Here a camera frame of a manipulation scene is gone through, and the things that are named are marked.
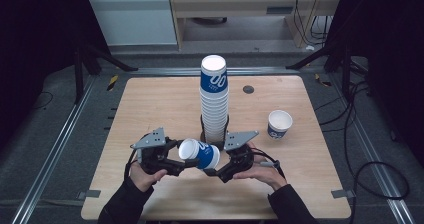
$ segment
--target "black sleeve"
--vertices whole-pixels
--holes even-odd
[[[153,193],[153,187],[146,192],[140,191],[130,178],[122,183],[121,187],[103,207],[98,224],[136,224],[140,219],[143,206]]]
[[[318,223],[291,185],[285,185],[268,196],[280,224]]]

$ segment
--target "human hand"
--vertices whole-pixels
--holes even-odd
[[[256,148],[252,142],[248,142],[247,145],[250,148]],[[274,167],[261,166],[260,163],[266,161],[267,160],[265,157],[255,155],[252,167],[247,171],[234,174],[233,179],[255,178],[258,181],[264,182],[271,186],[274,191],[287,185],[286,179],[284,179],[284,177],[282,177]]]
[[[153,183],[160,181],[166,173],[167,171],[162,169],[153,175],[149,175],[141,168],[140,164],[135,161],[131,164],[130,178],[140,191],[145,192]]]

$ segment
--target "table top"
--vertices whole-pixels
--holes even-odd
[[[281,162],[287,181],[293,185],[315,218],[347,218],[346,198],[333,199],[331,191],[342,189],[303,81],[298,76],[229,76],[228,131],[259,131],[252,139]],[[246,94],[243,87],[253,86]],[[98,215],[123,181],[124,166],[132,149],[144,134],[163,127],[171,139],[199,139],[199,77],[132,78],[128,81],[113,125],[100,157],[90,190],[100,190],[98,198],[87,197],[81,212],[84,219]],[[281,140],[267,134],[268,115],[285,110],[293,126]],[[217,166],[228,163],[221,153]],[[178,150],[169,159],[179,161]],[[155,186],[143,210],[145,220],[228,220],[275,219],[267,199],[273,190],[255,179],[230,180],[208,177],[189,168],[179,177],[165,176]]]

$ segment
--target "human arm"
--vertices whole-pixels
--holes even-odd
[[[153,175],[146,174],[137,162],[131,165],[130,176],[103,207],[99,224],[137,223],[144,204],[153,193],[152,184],[160,181],[166,170]]]
[[[255,145],[247,143],[254,150]],[[310,224],[318,223],[309,213],[302,199],[286,179],[274,167],[262,166],[265,157],[255,155],[252,167],[244,172],[234,174],[233,179],[255,178],[268,184],[274,193],[268,196],[269,203],[281,224]]]

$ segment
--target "blue label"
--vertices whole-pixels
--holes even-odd
[[[196,156],[196,158],[199,158],[199,165],[197,165],[197,168],[205,169],[212,161],[213,148],[203,142],[198,141],[197,143],[199,144],[199,153],[197,153]]]
[[[274,139],[281,139],[284,136],[284,134],[286,134],[286,132],[275,131],[268,125],[268,134]]]
[[[228,86],[227,71],[218,76],[208,76],[201,72],[200,86],[203,90],[210,93],[218,93],[224,91]]]

